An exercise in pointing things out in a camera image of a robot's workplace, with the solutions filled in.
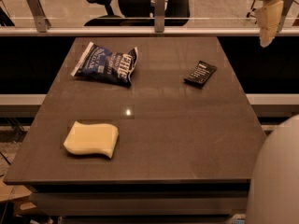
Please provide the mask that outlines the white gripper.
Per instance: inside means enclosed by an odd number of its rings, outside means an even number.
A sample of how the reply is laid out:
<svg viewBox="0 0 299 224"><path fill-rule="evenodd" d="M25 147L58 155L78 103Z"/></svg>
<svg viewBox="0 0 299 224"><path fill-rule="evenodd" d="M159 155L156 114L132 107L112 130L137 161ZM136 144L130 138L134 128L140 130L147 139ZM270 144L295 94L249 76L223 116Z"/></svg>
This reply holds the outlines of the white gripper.
<svg viewBox="0 0 299 224"><path fill-rule="evenodd" d="M282 0L266 1L255 10L257 24L260 28L260 45L265 48L271 44L278 32L278 26L283 10Z"/></svg>

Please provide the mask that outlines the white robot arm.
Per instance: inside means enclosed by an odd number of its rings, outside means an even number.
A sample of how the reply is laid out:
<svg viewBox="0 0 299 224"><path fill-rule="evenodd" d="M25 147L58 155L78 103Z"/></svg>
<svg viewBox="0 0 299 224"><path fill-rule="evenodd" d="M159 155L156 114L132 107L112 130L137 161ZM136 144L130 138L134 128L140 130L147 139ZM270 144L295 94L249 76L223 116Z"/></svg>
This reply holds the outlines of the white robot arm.
<svg viewBox="0 0 299 224"><path fill-rule="evenodd" d="M275 38L283 0L260 0L255 10L260 45ZM299 116L279 124L260 148L252 178L245 224L299 224Z"/></svg>

